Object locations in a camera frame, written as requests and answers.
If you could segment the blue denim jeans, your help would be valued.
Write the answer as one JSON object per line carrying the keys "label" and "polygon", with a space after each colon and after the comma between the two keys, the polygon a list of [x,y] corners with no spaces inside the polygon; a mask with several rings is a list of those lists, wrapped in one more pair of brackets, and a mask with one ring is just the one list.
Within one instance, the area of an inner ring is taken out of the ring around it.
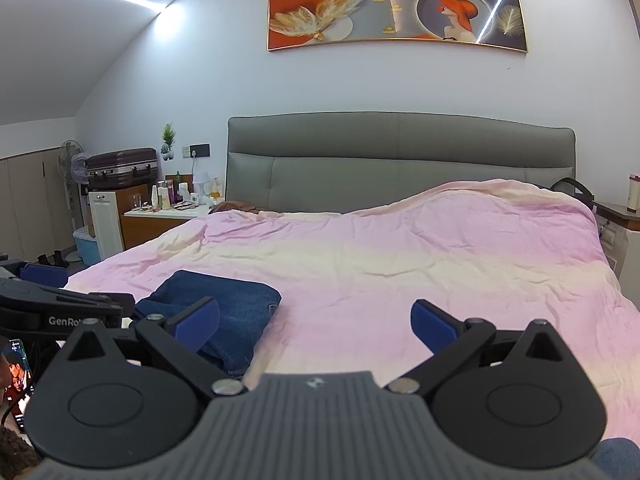
{"label": "blue denim jeans", "polygon": [[137,302],[134,319],[163,315],[171,336],[240,378],[280,301],[280,292],[266,284],[180,270]]}

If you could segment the smartphone with lit screen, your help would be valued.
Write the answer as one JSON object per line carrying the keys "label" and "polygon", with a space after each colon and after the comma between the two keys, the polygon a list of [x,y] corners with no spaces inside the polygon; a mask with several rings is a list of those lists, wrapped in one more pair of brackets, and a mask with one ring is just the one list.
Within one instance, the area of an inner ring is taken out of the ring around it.
{"label": "smartphone with lit screen", "polygon": [[2,356],[6,359],[6,370],[10,376],[9,385],[3,393],[6,406],[2,408],[2,420],[9,420],[20,434],[26,434],[25,411],[34,394],[34,386],[24,344],[19,339],[10,339],[2,350]]}

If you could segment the blue plastic bin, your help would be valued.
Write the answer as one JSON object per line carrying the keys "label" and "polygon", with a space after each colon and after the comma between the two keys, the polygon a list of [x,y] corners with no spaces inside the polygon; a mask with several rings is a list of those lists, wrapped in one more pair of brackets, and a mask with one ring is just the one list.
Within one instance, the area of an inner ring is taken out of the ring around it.
{"label": "blue plastic bin", "polygon": [[94,266],[101,261],[98,242],[83,226],[73,232],[78,256],[86,266]]}

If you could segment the beige wardrobe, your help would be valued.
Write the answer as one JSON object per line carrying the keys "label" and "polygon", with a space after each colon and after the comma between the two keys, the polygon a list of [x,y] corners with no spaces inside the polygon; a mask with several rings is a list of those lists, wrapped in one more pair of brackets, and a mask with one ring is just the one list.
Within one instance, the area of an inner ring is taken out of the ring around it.
{"label": "beige wardrobe", "polygon": [[58,151],[52,148],[2,159],[2,252],[32,261],[74,246]]}

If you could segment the white narrow cabinet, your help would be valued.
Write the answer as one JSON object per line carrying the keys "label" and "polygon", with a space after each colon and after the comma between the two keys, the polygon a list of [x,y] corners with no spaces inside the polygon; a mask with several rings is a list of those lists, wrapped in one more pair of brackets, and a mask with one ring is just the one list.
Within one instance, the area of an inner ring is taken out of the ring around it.
{"label": "white narrow cabinet", "polygon": [[96,242],[102,260],[124,250],[115,192],[90,192],[89,203]]}

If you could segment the wooden left nightstand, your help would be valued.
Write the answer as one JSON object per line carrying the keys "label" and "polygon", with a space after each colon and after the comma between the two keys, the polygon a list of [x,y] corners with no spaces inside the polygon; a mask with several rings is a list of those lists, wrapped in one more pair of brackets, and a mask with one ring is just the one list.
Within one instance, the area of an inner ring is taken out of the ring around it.
{"label": "wooden left nightstand", "polygon": [[138,185],[116,193],[118,198],[122,248],[131,249],[192,219],[209,214],[213,205],[181,202],[169,209],[155,211],[151,207],[149,185]]}

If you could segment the wooden nightstand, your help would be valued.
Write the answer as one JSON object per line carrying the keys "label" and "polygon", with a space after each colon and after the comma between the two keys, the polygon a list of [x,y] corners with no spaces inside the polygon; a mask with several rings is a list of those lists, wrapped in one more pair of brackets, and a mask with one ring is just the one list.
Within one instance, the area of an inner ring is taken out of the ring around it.
{"label": "wooden nightstand", "polygon": [[116,193],[118,198],[122,248],[131,249],[192,219],[209,214],[213,205],[181,202],[169,209],[155,211],[151,207],[149,185],[138,185]]}
{"label": "wooden nightstand", "polygon": [[639,213],[625,206],[596,203],[596,219],[605,257],[620,289],[636,308],[640,296]]}

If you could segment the standing electric fan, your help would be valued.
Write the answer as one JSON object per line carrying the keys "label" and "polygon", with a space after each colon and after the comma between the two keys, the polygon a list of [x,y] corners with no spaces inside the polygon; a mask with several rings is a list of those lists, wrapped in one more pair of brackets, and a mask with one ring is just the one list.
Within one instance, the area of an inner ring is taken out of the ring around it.
{"label": "standing electric fan", "polygon": [[88,186],[86,160],[89,155],[75,140],[66,140],[58,148],[56,160],[64,188],[67,209],[72,218],[73,231],[85,225],[82,212],[82,191]]}

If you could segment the dark brown suitcase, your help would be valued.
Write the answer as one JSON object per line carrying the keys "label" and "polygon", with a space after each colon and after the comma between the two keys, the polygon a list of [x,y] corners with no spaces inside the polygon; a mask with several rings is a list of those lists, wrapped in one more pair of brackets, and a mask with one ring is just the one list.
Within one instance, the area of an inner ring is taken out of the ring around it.
{"label": "dark brown suitcase", "polygon": [[88,188],[91,191],[117,191],[149,185],[158,175],[155,148],[130,148],[92,155],[86,160]]}

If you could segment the wooden right nightstand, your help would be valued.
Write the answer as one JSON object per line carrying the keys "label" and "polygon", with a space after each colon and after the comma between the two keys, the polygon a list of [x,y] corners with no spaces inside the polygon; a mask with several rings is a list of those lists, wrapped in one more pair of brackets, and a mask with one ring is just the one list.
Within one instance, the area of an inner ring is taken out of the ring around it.
{"label": "wooden right nightstand", "polygon": [[605,257],[620,289],[636,308],[640,296],[639,213],[625,206],[596,203],[596,219]]}

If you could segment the pink cream duvet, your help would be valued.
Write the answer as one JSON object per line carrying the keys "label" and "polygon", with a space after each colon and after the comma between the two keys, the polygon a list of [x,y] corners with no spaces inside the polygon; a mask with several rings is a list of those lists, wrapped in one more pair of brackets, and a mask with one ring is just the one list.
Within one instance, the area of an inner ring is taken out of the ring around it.
{"label": "pink cream duvet", "polygon": [[281,302],[244,377],[368,370],[428,357],[416,300],[502,330],[549,321],[597,388],[610,438],[639,437],[639,313],[581,202],[518,181],[454,182],[349,214],[216,212],[75,274],[142,299],[179,270],[267,284]]}

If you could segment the small green potted plant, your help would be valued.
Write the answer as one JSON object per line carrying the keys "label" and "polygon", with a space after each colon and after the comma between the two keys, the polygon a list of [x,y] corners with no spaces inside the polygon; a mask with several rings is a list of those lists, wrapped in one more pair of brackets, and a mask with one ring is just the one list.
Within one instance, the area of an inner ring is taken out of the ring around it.
{"label": "small green potted plant", "polygon": [[160,147],[160,154],[163,160],[171,160],[174,158],[174,151],[172,148],[175,144],[176,133],[174,127],[171,124],[166,124],[163,128],[162,140],[163,144]]}

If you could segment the white table lamp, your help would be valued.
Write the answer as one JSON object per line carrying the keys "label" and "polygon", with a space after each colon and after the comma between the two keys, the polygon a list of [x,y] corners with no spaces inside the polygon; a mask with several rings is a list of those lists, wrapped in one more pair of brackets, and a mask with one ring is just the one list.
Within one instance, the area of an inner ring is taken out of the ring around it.
{"label": "white table lamp", "polygon": [[209,184],[210,177],[206,170],[196,170],[193,173],[194,192],[196,193],[195,203],[204,205],[206,203],[206,185]]}

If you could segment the brown pillow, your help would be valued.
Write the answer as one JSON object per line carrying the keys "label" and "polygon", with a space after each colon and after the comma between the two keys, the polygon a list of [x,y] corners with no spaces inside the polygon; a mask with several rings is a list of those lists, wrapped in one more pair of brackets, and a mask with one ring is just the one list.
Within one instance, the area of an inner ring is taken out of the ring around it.
{"label": "brown pillow", "polygon": [[224,200],[220,204],[213,206],[210,214],[216,214],[216,212],[229,212],[236,211],[242,212],[242,214],[260,214],[264,212],[264,208],[260,208],[255,205],[239,202],[238,200]]}

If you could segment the white red bottle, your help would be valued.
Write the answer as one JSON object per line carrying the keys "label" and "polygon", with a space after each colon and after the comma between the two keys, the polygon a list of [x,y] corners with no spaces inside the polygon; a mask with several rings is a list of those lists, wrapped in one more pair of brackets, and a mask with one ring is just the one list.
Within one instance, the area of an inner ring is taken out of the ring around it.
{"label": "white red bottle", "polygon": [[640,205],[640,176],[631,174],[628,179],[628,196],[626,208],[628,211],[637,212]]}

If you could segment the grey upholstered headboard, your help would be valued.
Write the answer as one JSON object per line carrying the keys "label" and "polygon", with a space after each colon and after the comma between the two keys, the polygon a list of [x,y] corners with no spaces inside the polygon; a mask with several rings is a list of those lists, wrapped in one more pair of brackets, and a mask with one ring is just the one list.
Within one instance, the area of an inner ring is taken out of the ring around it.
{"label": "grey upholstered headboard", "polygon": [[454,181],[550,188],[576,166],[570,128],[401,112],[232,117],[226,197],[279,212],[349,212]]}

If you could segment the black wall socket panel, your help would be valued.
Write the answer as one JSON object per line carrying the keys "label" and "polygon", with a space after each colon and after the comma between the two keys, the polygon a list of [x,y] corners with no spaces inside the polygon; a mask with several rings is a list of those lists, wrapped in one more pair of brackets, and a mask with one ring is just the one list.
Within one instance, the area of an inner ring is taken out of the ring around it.
{"label": "black wall socket panel", "polygon": [[210,145],[208,143],[203,144],[191,144],[190,156],[192,158],[205,158],[210,156]]}

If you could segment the orange grey wall painting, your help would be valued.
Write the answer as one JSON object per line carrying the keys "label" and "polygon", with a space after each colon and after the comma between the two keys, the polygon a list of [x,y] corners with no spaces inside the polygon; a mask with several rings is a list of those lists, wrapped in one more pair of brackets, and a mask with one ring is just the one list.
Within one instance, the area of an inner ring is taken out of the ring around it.
{"label": "orange grey wall painting", "polygon": [[436,41],[526,53],[520,0],[268,0],[267,49]]}

